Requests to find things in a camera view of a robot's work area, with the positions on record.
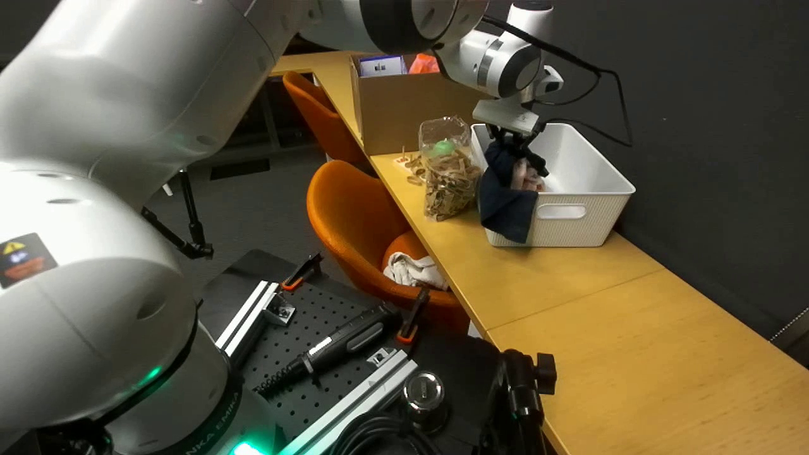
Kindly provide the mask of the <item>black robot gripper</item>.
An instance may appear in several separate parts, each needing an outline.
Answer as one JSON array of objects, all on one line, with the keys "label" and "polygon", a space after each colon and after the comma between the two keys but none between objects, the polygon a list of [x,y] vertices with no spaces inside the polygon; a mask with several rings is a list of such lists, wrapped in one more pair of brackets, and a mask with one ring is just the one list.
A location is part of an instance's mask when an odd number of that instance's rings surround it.
[{"label": "black robot gripper", "polygon": [[491,127],[491,158],[508,154],[514,160],[527,160],[539,178],[547,178],[547,160],[532,149],[532,143],[533,135],[523,136],[503,127]]}]

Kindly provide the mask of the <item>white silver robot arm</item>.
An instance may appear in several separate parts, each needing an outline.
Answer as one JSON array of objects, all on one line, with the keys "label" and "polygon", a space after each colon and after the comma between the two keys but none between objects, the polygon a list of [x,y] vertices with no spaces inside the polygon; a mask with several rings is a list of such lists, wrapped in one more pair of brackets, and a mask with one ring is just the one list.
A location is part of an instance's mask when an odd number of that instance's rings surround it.
[{"label": "white silver robot arm", "polygon": [[437,55],[514,108],[553,0],[59,0],[0,73],[0,429],[275,455],[146,201],[223,149],[293,39]]}]

